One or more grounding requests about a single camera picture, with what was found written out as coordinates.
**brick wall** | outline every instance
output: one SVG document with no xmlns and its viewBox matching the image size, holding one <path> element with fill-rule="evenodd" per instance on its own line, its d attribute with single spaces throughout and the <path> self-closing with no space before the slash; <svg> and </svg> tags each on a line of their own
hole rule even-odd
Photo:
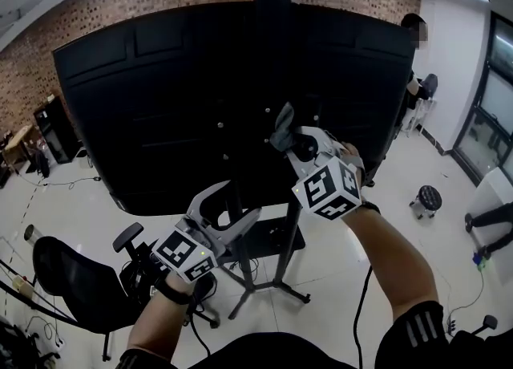
<svg viewBox="0 0 513 369">
<path fill-rule="evenodd" d="M 0 53 L 0 133 L 34 121 L 50 94 L 61 95 L 51 51 L 127 18 L 179 6 L 252 0 L 66 0 L 42 16 Z M 294 0 L 399 22 L 420 11 L 420 0 Z"/>
</svg>

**floor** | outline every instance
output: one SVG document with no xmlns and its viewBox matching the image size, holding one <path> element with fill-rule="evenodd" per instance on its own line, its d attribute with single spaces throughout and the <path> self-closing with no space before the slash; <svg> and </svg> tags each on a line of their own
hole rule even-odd
<svg viewBox="0 0 513 369">
<path fill-rule="evenodd" d="M 94 169 L 83 169 L 78 162 L 60 165 L 50 175 L 50 182 L 66 182 L 94 176 Z M 26 179 L 38 183 L 36 175 Z M 431 264 L 440 302 L 446 312 L 471 303 L 481 289 L 479 272 L 472 263 L 474 242 L 463 227 L 463 216 L 475 190 L 460 167 L 449 157 L 440 156 L 422 136 L 401 134 L 394 141 L 386 160 L 375 178 L 373 189 L 364 189 L 367 199 L 379 205 L 382 214 L 426 257 Z M 441 193 L 443 206 L 434 219 L 418 221 L 408 203 L 422 185 L 433 185 Z M 285 213 L 283 205 L 265 209 L 263 217 Z M 67 186 L 35 188 L 23 179 L 12 176 L 0 190 L 1 235 L 13 245 L 16 253 L 0 241 L 0 256 L 5 262 L 28 277 L 33 275 L 30 247 L 21 232 L 34 224 L 43 234 L 66 242 L 97 262 L 112 266 L 119 272 L 128 260 L 126 253 L 115 253 L 112 242 L 124 228 L 139 221 L 145 231 L 138 241 L 150 241 L 176 223 L 180 216 L 134 217 L 119 210 L 102 182 L 84 180 Z M 221 326 L 211 330 L 197 319 L 198 331 L 212 351 L 217 351 L 241 335 L 257 331 L 287 331 L 318 345 L 335 359 L 357 366 L 357 348 L 353 341 L 353 319 L 362 292 L 369 262 L 342 221 L 318 221 L 301 214 L 300 227 L 306 249 L 294 254 L 285 281 L 302 293 L 312 296 L 303 305 L 278 290 L 254 294 L 233 321 L 227 319 L 242 293 L 234 281 L 216 271 L 219 288 L 209 301 L 218 310 Z M 256 282 L 273 278 L 277 260 L 260 261 Z M 0 271 L 4 282 L 8 282 Z M 472 306 L 458 311 L 454 317 L 458 328 L 474 330 L 485 314 L 499 319 L 496 333 L 513 326 L 513 310 L 507 292 L 498 284 L 493 263 L 484 270 L 484 291 Z M 12 297 L 0 293 L 0 314 L 25 328 L 34 314 Z M 46 298 L 53 302 L 51 296 Z M 56 306 L 66 309 L 60 298 Z M 392 323 L 390 306 L 374 276 L 360 317 L 358 333 L 364 355 L 364 366 L 374 367 L 375 355 Z M 30 331 L 43 334 L 44 322 L 35 319 Z M 114 368 L 123 353 L 130 328 L 119 330 L 112 337 L 112 361 L 103 363 L 103 337 L 60 323 L 59 335 L 66 345 L 56 367 Z M 41 336 L 41 348 L 52 349 L 52 341 Z M 173 363 L 190 367 L 205 356 L 190 327 L 182 330 Z"/>
</svg>

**black hair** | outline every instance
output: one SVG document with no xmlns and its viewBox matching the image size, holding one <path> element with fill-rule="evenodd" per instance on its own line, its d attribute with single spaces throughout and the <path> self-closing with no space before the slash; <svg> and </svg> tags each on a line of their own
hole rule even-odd
<svg viewBox="0 0 513 369">
<path fill-rule="evenodd" d="M 420 15 L 409 13 L 402 18 L 401 26 L 405 28 L 418 27 L 421 23 L 426 24 L 426 21 Z"/>
</svg>

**round black stool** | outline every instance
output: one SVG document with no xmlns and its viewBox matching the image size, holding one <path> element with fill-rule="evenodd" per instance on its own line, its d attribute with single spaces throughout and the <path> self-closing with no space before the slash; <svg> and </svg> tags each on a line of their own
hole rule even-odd
<svg viewBox="0 0 513 369">
<path fill-rule="evenodd" d="M 434 187 L 424 185 L 418 190 L 418 195 L 410 202 L 410 206 L 417 202 L 424 207 L 424 211 L 417 216 L 417 219 L 422 219 L 426 212 L 429 212 L 429 217 L 432 218 L 442 206 L 442 197 L 440 197 L 440 193 Z"/>
</svg>

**chair armrest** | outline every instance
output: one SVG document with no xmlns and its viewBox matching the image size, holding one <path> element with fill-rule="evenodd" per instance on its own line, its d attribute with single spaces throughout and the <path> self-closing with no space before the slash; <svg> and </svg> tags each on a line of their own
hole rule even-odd
<svg viewBox="0 0 513 369">
<path fill-rule="evenodd" d="M 115 252 L 120 252 L 125 249 L 128 244 L 130 244 L 137 235 L 143 232 L 144 228 L 139 223 L 136 222 L 126 228 L 112 243 L 112 248 L 114 248 Z"/>
</svg>

